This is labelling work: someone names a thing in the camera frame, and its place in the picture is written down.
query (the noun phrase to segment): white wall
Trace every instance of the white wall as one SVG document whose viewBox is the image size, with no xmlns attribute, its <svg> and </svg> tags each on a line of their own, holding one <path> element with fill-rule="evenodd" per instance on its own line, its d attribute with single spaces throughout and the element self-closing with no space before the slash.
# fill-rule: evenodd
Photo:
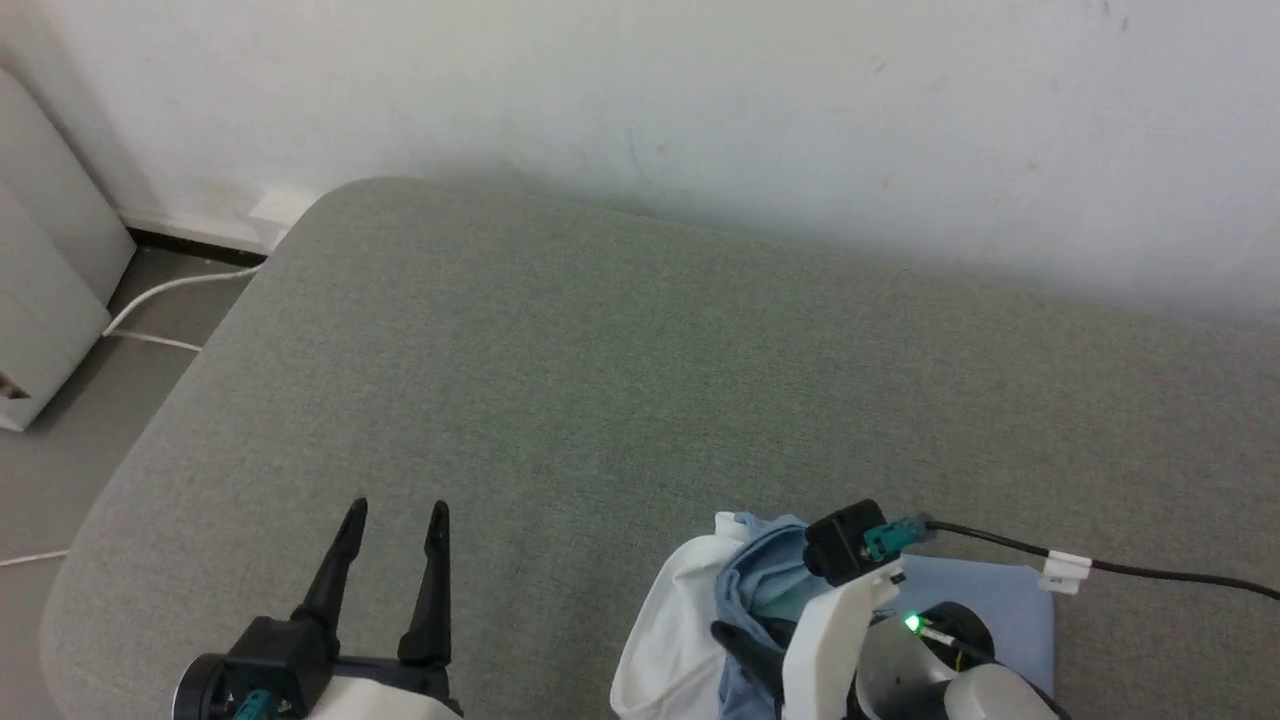
<svg viewBox="0 0 1280 720">
<path fill-rule="evenodd" d="M 128 219 L 525 187 L 1280 323 L 1280 4 L 8 0 Z"/>
</svg>

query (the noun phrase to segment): blue towel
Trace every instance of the blue towel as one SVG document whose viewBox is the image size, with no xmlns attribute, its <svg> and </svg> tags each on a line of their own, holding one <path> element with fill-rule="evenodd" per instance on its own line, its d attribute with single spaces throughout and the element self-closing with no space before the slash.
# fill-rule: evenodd
<svg viewBox="0 0 1280 720">
<path fill-rule="evenodd" d="M 831 589 L 804 566 L 805 523 L 794 515 L 773 521 L 739 512 L 749 541 L 716 577 L 716 615 L 756 642 L 782 650 L 751 614 L 799 621 L 810 598 Z M 991 630 L 996 656 L 1053 692 L 1053 600 L 1037 587 L 1039 573 L 1025 566 L 904 556 L 908 582 L 890 610 L 911 614 L 942 600 L 973 609 Z M 721 717 L 773 720 L 773 698 L 732 657 L 719 685 Z"/>
<path fill-rule="evenodd" d="M 773 521 L 750 512 L 733 519 L 746 525 L 748 542 L 728 559 L 716 577 L 716 616 L 746 630 L 756 642 L 783 650 L 751 615 L 800 620 L 809 598 L 831 589 L 804 566 L 804 530 L 795 515 Z M 721 717 L 726 720 L 772 720 L 773 698 L 751 680 L 732 657 L 724 661 L 719 687 Z"/>
</svg>

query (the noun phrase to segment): cloth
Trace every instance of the cloth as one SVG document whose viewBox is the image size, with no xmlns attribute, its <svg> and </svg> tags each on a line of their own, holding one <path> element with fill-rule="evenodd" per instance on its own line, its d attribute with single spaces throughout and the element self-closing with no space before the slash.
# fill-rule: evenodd
<svg viewBox="0 0 1280 720">
<path fill-rule="evenodd" d="M 714 717 L 724 650 L 712 639 L 714 585 L 724 561 L 748 539 L 732 512 L 716 533 L 680 546 L 662 565 L 636 616 L 609 688 L 622 720 Z"/>
<path fill-rule="evenodd" d="M 756 642 L 783 650 L 753 618 L 800 619 L 809 598 L 831 585 L 804 566 L 804 530 L 795 515 L 765 521 L 750 512 L 735 515 L 750 539 L 733 553 L 716 578 L 716 615 L 746 630 Z M 719 716 L 724 720 L 772 719 L 773 698 L 737 660 L 726 657 L 719 683 Z"/>
</svg>

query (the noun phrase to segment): gray sofa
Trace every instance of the gray sofa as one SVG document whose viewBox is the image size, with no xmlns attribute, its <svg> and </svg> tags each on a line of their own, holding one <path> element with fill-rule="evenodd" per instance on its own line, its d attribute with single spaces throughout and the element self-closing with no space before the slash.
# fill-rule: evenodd
<svg viewBox="0 0 1280 720">
<path fill-rule="evenodd" d="M 1277 480 L 1274 337 L 364 181 L 307 211 L 104 491 L 45 673 L 70 717 L 164 717 L 191 659 L 293 607 L 357 495 L 343 650 L 392 655 L 445 498 L 467 716 L 600 717 L 662 560 L 717 510 L 873 497 L 1277 585 Z M 1244 592 L 1092 577 L 1057 602 L 1056 694 L 1078 719 L 1274 717 L 1277 625 Z"/>
</svg>

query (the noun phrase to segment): teal connector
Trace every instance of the teal connector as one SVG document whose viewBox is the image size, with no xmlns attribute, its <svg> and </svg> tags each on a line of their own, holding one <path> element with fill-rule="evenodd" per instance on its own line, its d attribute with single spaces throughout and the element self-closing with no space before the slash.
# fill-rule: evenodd
<svg viewBox="0 0 1280 720">
<path fill-rule="evenodd" d="M 872 528 L 863 533 L 867 552 L 876 562 L 883 562 L 909 544 L 928 542 L 934 536 L 933 530 L 924 527 L 928 521 L 929 516 L 920 514 Z"/>
<path fill-rule="evenodd" d="M 232 720 L 279 720 L 279 702 L 266 691 L 248 693 Z"/>
</svg>

